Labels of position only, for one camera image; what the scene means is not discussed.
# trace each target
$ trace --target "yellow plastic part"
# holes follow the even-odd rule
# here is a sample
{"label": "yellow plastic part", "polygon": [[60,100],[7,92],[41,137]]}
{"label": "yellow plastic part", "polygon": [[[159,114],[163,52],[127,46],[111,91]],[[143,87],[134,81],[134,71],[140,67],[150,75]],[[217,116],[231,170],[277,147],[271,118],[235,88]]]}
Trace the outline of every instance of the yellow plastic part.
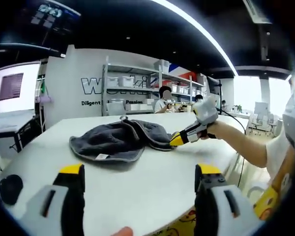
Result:
{"label": "yellow plastic part", "polygon": [[193,112],[196,114],[196,116],[198,115],[198,112],[196,109],[193,109]]}
{"label": "yellow plastic part", "polygon": [[201,168],[201,172],[203,175],[205,174],[220,174],[221,171],[212,165],[208,165],[208,164],[198,164]]}
{"label": "yellow plastic part", "polygon": [[255,214],[261,220],[267,220],[273,213],[279,194],[270,186],[254,204]]}
{"label": "yellow plastic part", "polygon": [[181,136],[180,136],[180,133],[176,133],[170,143],[169,143],[171,146],[181,146],[181,145],[184,145],[182,139],[181,139]]}
{"label": "yellow plastic part", "polygon": [[78,174],[81,166],[82,166],[82,163],[72,165],[72,166],[66,166],[66,167],[62,168],[59,171],[59,173],[62,173],[62,174]]}

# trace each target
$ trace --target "towel label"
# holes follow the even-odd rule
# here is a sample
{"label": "towel label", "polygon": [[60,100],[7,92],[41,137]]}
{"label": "towel label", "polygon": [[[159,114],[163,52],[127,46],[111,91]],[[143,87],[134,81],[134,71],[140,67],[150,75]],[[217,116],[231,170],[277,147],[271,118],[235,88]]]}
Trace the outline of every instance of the towel label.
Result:
{"label": "towel label", "polygon": [[109,155],[107,154],[99,154],[95,160],[105,160]]}

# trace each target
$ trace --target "human hand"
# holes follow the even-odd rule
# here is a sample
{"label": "human hand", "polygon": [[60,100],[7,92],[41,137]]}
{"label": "human hand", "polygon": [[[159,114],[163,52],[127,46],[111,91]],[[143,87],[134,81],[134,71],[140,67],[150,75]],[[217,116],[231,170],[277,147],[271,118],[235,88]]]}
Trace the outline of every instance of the human hand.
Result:
{"label": "human hand", "polygon": [[[216,136],[217,139],[222,139],[223,133],[225,132],[225,123],[216,121],[213,124],[209,125],[207,130],[208,134],[213,134]],[[206,135],[205,137],[201,137],[202,140],[209,139],[209,136]]]}
{"label": "human hand", "polygon": [[124,227],[112,236],[133,236],[133,231],[129,227]]}

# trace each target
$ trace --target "window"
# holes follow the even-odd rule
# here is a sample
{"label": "window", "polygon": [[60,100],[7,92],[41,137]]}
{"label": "window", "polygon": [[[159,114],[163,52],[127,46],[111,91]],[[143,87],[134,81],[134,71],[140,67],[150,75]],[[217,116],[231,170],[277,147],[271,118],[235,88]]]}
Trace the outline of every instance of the window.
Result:
{"label": "window", "polygon": [[259,77],[237,76],[234,78],[234,102],[243,110],[254,111],[255,102],[261,102]]}
{"label": "window", "polygon": [[282,117],[285,106],[291,96],[290,84],[285,80],[269,78],[270,112]]}

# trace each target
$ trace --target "black computer mouse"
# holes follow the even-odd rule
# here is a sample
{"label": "black computer mouse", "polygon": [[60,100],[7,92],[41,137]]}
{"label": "black computer mouse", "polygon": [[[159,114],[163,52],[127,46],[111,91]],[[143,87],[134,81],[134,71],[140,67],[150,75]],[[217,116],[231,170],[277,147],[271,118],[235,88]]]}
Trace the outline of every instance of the black computer mouse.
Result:
{"label": "black computer mouse", "polygon": [[14,205],[23,188],[23,181],[18,175],[9,175],[0,181],[0,196],[5,204]]}

